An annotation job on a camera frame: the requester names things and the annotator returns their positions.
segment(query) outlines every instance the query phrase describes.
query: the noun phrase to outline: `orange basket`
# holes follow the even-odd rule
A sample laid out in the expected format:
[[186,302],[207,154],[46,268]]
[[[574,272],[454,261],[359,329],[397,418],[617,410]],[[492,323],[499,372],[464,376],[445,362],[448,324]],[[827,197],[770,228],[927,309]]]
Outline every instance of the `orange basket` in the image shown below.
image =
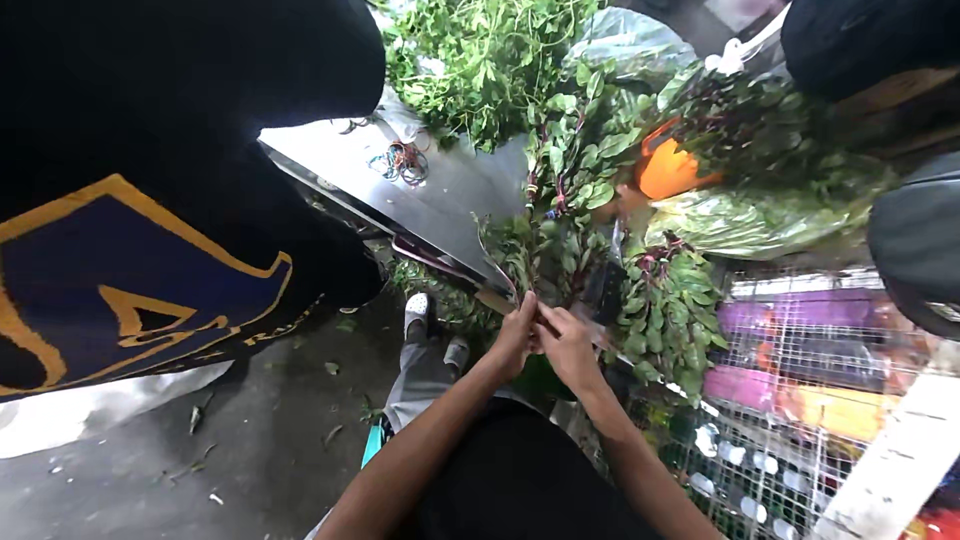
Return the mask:
[[670,119],[646,136],[640,144],[644,160],[638,163],[635,169],[636,186],[654,201],[672,197],[699,185],[720,182],[723,178],[720,173],[697,178],[697,160],[685,150],[678,151],[679,143],[676,139],[668,137],[658,141],[663,132],[678,121],[679,116]]

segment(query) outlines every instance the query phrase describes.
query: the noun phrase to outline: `hand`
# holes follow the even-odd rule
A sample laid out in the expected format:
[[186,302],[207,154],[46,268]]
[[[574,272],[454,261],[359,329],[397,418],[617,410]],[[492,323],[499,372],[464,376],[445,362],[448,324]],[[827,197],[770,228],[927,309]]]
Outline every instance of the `hand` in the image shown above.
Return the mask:
[[534,315],[537,314],[537,295],[527,291],[520,309],[503,317],[500,334],[481,361],[491,362],[507,382],[523,371],[523,364],[534,345],[531,340]]
[[606,385],[587,326],[562,307],[539,304],[539,311],[552,328],[534,323],[534,332],[557,377],[581,399],[597,384]]

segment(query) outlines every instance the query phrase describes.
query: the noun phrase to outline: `metal grid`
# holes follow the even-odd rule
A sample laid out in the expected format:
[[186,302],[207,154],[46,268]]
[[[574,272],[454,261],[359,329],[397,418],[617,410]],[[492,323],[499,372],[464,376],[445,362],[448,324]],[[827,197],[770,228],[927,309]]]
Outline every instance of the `metal grid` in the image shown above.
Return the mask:
[[660,457],[729,538],[808,538],[937,339],[896,312],[869,267],[729,277],[731,346],[711,358],[724,377],[708,376],[701,408],[680,420],[692,431],[671,429]]

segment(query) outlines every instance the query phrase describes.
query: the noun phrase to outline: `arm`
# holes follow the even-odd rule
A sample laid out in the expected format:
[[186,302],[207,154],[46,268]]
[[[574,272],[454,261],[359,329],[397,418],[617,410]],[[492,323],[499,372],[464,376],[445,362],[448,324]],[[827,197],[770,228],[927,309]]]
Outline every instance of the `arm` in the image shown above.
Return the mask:
[[315,540],[386,538],[493,392],[523,369],[537,297],[503,319],[496,342],[465,376],[378,452],[334,505]]
[[600,432],[613,479],[630,507],[667,540],[719,539],[616,400],[600,373],[587,327],[561,307],[540,305],[540,314],[553,327],[534,325],[540,344]]

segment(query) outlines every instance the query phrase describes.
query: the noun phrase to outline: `ground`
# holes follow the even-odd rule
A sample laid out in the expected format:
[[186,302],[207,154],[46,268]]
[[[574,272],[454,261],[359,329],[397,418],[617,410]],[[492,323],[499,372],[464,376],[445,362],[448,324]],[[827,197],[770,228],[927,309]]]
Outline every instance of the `ground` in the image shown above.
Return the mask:
[[[300,540],[360,469],[364,394],[381,406],[399,372],[399,298],[381,295],[352,317],[353,332],[331,319],[277,341],[208,388],[100,437],[0,460],[2,537]],[[329,361],[340,366],[335,376]],[[190,435],[191,408],[211,391]],[[169,480],[213,444],[202,470]]]

